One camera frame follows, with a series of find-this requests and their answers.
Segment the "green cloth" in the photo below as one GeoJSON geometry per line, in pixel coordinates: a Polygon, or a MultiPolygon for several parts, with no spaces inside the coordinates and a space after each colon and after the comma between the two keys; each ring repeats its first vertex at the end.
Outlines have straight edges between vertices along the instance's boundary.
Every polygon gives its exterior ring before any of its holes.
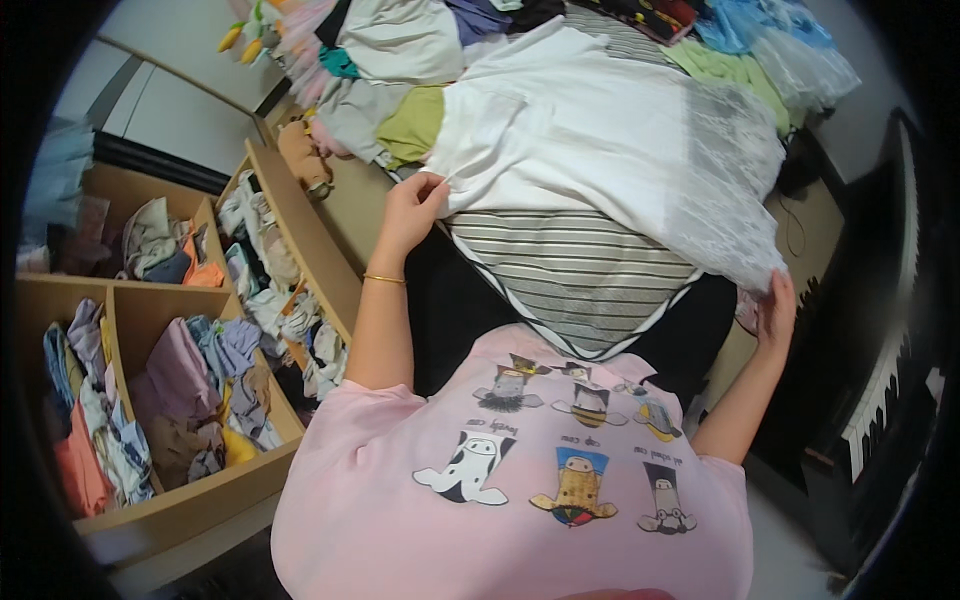
{"type": "Polygon", "coordinates": [[[321,46],[317,58],[320,59],[320,63],[324,68],[330,72],[330,75],[334,77],[360,79],[360,73],[357,72],[357,65],[353,64],[353,60],[350,60],[347,51],[343,48],[327,48],[326,46],[321,46]]]}
{"type": "Polygon", "coordinates": [[[689,37],[669,48],[661,45],[660,50],[698,82],[722,80],[749,87],[760,100],[773,109],[780,137],[790,133],[791,125],[803,126],[804,112],[787,110],[754,57],[746,54],[723,54],[689,37]]]}
{"type": "Polygon", "coordinates": [[[394,114],[376,129],[376,141],[394,155],[395,169],[433,148],[444,120],[444,85],[418,85],[400,100],[394,114]]]}

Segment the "wooden drawer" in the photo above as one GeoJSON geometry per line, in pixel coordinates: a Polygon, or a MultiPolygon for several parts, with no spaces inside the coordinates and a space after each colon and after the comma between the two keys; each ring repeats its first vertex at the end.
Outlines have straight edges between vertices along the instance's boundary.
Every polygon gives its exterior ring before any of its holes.
{"type": "MultiPolygon", "coordinates": [[[[282,157],[250,141],[247,148],[249,155],[238,174],[245,168],[256,171],[291,254],[324,312],[349,344],[359,306],[359,277],[330,238],[282,157]]],[[[111,201],[108,224],[112,226],[122,227],[140,206],[166,196],[171,216],[193,218],[198,226],[207,223],[211,233],[216,230],[212,200],[202,192],[168,181],[98,164],[87,173],[84,191],[111,201]]],[[[207,236],[209,259],[226,274],[223,250],[218,235],[207,236]]],[[[33,425],[41,439],[45,439],[45,428],[39,407],[50,389],[43,359],[43,332],[53,321],[66,328],[83,298],[105,305],[117,389],[128,418],[136,417],[128,382],[143,371],[151,349],[172,319],[198,314],[223,319],[243,315],[228,276],[221,288],[78,276],[17,276],[21,367],[27,398],[34,409],[33,425]]],[[[266,365],[259,349],[255,358],[266,365]]],[[[168,492],[154,476],[156,497],[75,521],[77,532],[97,562],[111,565],[111,580],[122,592],[137,595],[173,581],[270,523],[304,431],[272,377],[270,388],[269,417],[284,445],[168,492]],[[247,529],[231,525],[238,520],[247,529]],[[214,533],[218,541],[204,541],[214,533]]],[[[59,481],[52,447],[46,449],[46,467],[59,481]]]]}

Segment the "black piano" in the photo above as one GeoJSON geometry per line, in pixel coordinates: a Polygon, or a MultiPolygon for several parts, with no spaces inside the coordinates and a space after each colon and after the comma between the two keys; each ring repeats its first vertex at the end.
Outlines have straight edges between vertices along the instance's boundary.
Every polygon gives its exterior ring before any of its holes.
{"type": "Polygon", "coordinates": [[[744,464],[848,578],[909,497],[938,422],[927,379],[947,374],[955,351],[956,233],[920,146],[895,111],[882,165],[831,188],[844,230],[823,281],[802,295],[783,377],[744,464]]]}

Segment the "gold bangle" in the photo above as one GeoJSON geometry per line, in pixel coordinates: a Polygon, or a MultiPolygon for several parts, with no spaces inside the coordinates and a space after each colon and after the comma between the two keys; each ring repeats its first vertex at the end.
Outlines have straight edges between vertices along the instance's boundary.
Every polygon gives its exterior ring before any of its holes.
{"type": "Polygon", "coordinates": [[[363,274],[364,279],[376,279],[377,281],[390,281],[391,283],[399,283],[400,285],[406,285],[406,279],[394,279],[393,277],[381,277],[377,275],[371,275],[369,273],[363,274]]]}

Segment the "pink t-shirt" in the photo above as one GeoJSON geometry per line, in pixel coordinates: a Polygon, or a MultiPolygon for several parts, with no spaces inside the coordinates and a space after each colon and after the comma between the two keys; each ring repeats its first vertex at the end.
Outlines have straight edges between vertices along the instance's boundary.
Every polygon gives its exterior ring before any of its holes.
{"type": "Polygon", "coordinates": [[[743,468],[697,457],[632,354],[562,358],[526,325],[473,346],[429,402],[351,381],[307,428],[274,519],[301,598],[745,598],[743,468]]]}

